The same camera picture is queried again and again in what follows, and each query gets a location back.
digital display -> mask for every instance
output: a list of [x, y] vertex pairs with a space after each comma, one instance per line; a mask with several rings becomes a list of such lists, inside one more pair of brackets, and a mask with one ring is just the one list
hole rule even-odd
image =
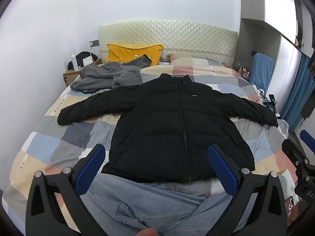
[[290, 212], [294, 207], [294, 201], [293, 201], [293, 197], [291, 196], [290, 198], [288, 198], [286, 201], [285, 201], [285, 210], [286, 212]]

bed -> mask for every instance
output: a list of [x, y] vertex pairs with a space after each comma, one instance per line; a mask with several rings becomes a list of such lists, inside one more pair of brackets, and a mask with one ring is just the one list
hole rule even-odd
[[[211, 65], [155, 65], [141, 69], [143, 82], [155, 79], [161, 73], [173, 76], [189, 75], [192, 81], [207, 84], [222, 93], [233, 93], [257, 103], [262, 103], [255, 86], [250, 85], [232, 70], [237, 46], [237, 33], [205, 24], [155, 20], [134, 21], [102, 26], [99, 29], [100, 51], [104, 61], [107, 43], [162, 43], [162, 59], [172, 51], [180, 51], [197, 57], [207, 56], [219, 61], [222, 67]], [[36, 171], [45, 175], [60, 173], [65, 167], [73, 167], [80, 158], [100, 143], [105, 146], [106, 160], [120, 114], [106, 114], [98, 118], [72, 123], [57, 124], [60, 110], [82, 101], [92, 94], [83, 94], [67, 87], [57, 101], [42, 117], [17, 154], [10, 172], [10, 184], [4, 190], [2, 205], [15, 226], [25, 234], [25, 212], [32, 178]], [[242, 118], [231, 118], [244, 140], [251, 147], [255, 158], [254, 173], [288, 169], [296, 181], [295, 167], [281, 150], [286, 138], [281, 128], [257, 123]], [[222, 189], [212, 189], [211, 194]], [[60, 195], [58, 204], [68, 225], [77, 230]]]

black bag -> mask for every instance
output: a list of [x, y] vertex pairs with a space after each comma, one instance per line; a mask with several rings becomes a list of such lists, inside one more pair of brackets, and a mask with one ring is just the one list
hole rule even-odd
[[[91, 53], [93, 61], [97, 60], [97, 56], [93, 53]], [[78, 67], [83, 67], [83, 59], [90, 56], [89, 52], [80, 52], [79, 54], [76, 55], [77, 58], [77, 63], [78, 63]], [[68, 70], [73, 69], [73, 64], [72, 61], [69, 62], [68, 64]]]

blue curtain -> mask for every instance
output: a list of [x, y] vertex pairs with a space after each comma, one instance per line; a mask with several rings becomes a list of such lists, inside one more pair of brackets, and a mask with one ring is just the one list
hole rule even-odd
[[314, 80], [308, 68], [309, 62], [310, 58], [302, 53], [296, 79], [280, 113], [281, 119], [289, 124], [290, 131], [293, 131], [301, 121], [302, 108], [314, 88]]

nightstand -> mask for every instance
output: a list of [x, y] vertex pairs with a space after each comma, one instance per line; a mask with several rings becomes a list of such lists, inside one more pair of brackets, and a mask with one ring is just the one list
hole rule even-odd
[[[95, 61], [95, 64], [96, 65], [100, 65], [102, 62], [101, 62], [101, 59], [99, 58], [98, 60]], [[67, 70], [64, 74], [63, 74], [63, 79], [65, 81], [65, 84], [67, 86], [70, 85], [70, 83], [72, 83], [76, 77], [78, 77], [80, 75], [80, 71], [83, 67], [79, 67], [79, 69], [77, 71], [71, 69], [71, 70]]]

